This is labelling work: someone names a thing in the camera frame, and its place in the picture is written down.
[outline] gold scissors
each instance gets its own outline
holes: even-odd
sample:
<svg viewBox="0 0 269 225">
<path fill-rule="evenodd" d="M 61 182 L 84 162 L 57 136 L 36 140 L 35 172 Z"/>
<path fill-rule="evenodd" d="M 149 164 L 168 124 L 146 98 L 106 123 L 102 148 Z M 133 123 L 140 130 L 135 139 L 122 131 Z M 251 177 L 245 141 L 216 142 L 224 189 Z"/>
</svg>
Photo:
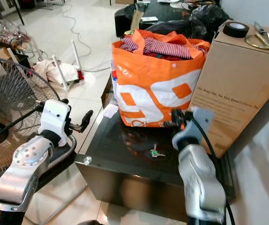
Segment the gold scissors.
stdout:
<svg viewBox="0 0 269 225">
<path fill-rule="evenodd" d="M 269 50 L 269 32 L 265 31 L 264 28 L 261 27 L 257 22 L 254 23 L 254 28 L 257 30 L 257 32 L 255 32 L 255 35 L 247 35 L 245 37 L 245 41 L 247 42 L 247 44 L 256 48 Z M 257 45 L 255 43 L 252 43 L 250 39 L 254 36 L 257 37 L 264 45 Z"/>
</svg>

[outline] tape roll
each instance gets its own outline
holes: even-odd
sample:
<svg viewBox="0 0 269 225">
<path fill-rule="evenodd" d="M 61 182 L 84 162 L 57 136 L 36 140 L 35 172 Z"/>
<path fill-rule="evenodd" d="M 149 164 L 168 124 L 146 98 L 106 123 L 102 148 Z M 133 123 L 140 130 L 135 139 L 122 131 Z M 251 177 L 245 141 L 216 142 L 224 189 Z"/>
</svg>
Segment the tape roll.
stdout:
<svg viewBox="0 0 269 225">
<path fill-rule="evenodd" d="M 227 22 L 223 33 L 234 38 L 244 38 L 249 31 L 249 27 L 240 22 Z"/>
</svg>

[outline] orange bag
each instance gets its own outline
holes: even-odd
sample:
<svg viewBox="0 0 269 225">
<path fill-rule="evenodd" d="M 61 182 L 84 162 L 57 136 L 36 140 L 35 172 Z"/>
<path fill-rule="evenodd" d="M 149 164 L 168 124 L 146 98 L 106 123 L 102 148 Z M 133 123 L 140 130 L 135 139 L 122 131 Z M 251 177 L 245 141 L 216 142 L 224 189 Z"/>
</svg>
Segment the orange bag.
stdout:
<svg viewBox="0 0 269 225">
<path fill-rule="evenodd" d="M 168 61 L 143 55 L 146 37 L 186 44 L 193 59 Z M 210 43 L 176 32 L 160 35 L 145 30 L 136 30 L 132 39 L 138 44 L 133 53 L 120 49 L 122 41 L 113 43 L 120 115 L 127 126 L 163 127 L 165 120 L 171 120 L 171 109 L 187 109 Z"/>
</svg>

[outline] fan grille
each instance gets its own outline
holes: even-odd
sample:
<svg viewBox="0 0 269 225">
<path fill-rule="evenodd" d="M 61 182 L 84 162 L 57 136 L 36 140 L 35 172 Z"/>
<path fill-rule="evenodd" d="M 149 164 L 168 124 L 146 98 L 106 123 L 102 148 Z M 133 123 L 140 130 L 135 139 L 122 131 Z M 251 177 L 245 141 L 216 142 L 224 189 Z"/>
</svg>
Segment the fan grille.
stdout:
<svg viewBox="0 0 269 225">
<path fill-rule="evenodd" d="M 56 91 L 37 73 L 8 60 L 0 59 L 0 129 L 37 106 L 37 101 L 59 99 Z M 35 112 L 0 137 L 0 173 L 12 162 L 16 148 L 35 135 L 40 113 Z"/>
</svg>

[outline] screw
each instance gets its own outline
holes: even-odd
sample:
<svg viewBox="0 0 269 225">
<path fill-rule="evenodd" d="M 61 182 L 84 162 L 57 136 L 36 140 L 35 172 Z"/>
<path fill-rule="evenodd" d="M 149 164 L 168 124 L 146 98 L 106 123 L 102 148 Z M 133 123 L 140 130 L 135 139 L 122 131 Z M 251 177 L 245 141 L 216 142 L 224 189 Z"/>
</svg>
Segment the screw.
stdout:
<svg viewBox="0 0 269 225">
<path fill-rule="evenodd" d="M 84 165 L 89 165 L 92 162 L 92 157 L 87 156 L 85 157 L 84 161 Z"/>
</svg>

